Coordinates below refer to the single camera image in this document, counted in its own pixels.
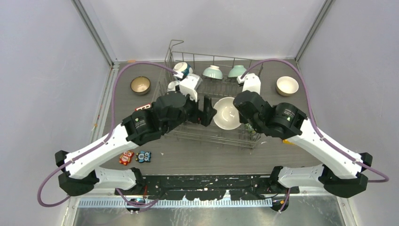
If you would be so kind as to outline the beige ceramic bowl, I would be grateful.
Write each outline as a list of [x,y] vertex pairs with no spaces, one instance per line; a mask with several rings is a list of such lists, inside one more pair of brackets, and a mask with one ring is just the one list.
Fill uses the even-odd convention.
[[233,105],[233,101],[233,97],[224,97],[218,100],[213,107],[217,110],[213,120],[221,129],[233,130],[241,125],[239,121],[239,112]]
[[289,97],[299,90],[299,84],[292,77],[282,76],[276,81],[276,90],[280,95]]

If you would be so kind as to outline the brown patterned bowl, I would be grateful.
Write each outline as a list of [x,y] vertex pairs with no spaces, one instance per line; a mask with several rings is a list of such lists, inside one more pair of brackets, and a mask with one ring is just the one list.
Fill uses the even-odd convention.
[[151,90],[151,81],[145,76],[136,77],[131,81],[130,89],[137,95],[145,95]]

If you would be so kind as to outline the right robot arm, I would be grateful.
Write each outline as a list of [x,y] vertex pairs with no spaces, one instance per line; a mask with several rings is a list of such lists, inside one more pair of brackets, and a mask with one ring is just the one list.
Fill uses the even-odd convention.
[[233,100],[241,123],[249,123],[255,132],[287,140],[304,149],[321,161],[313,167],[290,168],[275,166],[269,177],[269,188],[274,193],[297,186],[320,187],[329,193],[350,198],[366,190],[365,167],[355,163],[359,160],[370,166],[373,160],[368,153],[355,153],[341,144],[332,144],[343,150],[339,153],[326,143],[329,138],[319,137],[307,115],[290,103],[271,106],[251,91],[239,93]]

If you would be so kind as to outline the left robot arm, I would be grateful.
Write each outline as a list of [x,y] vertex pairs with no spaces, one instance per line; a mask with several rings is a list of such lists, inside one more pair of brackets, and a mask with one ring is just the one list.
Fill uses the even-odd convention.
[[113,131],[88,146],[68,153],[55,154],[56,163],[66,165],[58,176],[59,186],[69,196],[80,196],[93,189],[128,190],[138,195],[144,190],[140,170],[105,169],[101,165],[151,141],[161,138],[184,122],[208,126],[217,111],[205,96],[203,110],[189,95],[171,91],[152,102],[151,107],[133,112]]

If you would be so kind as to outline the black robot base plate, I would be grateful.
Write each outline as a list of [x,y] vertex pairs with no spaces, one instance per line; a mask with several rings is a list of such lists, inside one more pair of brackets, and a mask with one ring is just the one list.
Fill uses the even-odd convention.
[[263,200],[287,189],[273,184],[269,175],[152,175],[144,176],[137,185],[122,190],[123,195],[146,196],[155,200],[199,199],[221,200],[227,194],[231,200]]

